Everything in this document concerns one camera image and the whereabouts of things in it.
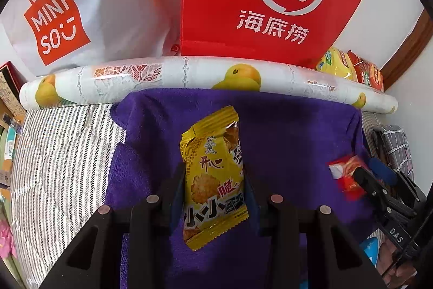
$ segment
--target black cable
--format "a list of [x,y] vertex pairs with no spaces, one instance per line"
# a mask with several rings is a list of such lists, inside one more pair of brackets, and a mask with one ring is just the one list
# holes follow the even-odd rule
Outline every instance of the black cable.
[[426,219],[424,219],[424,222],[421,224],[421,226],[419,227],[419,229],[416,231],[415,235],[412,237],[412,239],[406,244],[406,246],[402,249],[400,255],[391,263],[391,265],[386,269],[386,271],[382,274],[382,278],[384,278],[391,269],[393,269],[395,267],[395,265],[402,259],[404,253],[406,252],[406,250],[408,249],[408,247],[413,243],[413,241],[415,240],[415,238],[419,235],[419,233],[421,232],[421,230],[423,230],[424,226],[427,224],[427,221],[429,220],[430,216],[433,214],[433,208],[430,209],[430,213],[428,214],[428,216],[426,217]]

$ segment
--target yellow snack package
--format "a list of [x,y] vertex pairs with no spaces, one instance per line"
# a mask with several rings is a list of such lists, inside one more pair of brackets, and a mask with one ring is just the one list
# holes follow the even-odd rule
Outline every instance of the yellow snack package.
[[349,56],[335,47],[328,49],[316,65],[316,70],[358,82],[355,68]]
[[248,218],[238,124],[238,114],[228,106],[182,134],[183,240],[193,251]]

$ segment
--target shopping bag icon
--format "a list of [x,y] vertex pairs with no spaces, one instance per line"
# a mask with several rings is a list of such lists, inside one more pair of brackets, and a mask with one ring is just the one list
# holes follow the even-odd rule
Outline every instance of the shopping bag icon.
[[36,37],[45,65],[90,43],[74,0],[29,0],[24,17]]

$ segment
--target red snack package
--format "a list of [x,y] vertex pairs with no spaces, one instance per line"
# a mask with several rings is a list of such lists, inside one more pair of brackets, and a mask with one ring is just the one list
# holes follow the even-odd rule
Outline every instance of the red snack package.
[[355,68],[358,82],[383,91],[383,76],[378,67],[372,62],[358,57],[351,50],[347,52],[347,55]]
[[365,191],[354,180],[355,169],[368,167],[357,155],[347,155],[329,163],[332,176],[350,201],[355,201],[365,194]]

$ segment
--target pink flower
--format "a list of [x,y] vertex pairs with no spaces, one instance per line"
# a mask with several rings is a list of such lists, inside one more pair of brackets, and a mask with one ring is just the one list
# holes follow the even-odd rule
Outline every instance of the pink flower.
[[0,257],[4,259],[8,257],[10,253],[12,253],[14,257],[17,257],[10,226],[7,220],[0,220]]

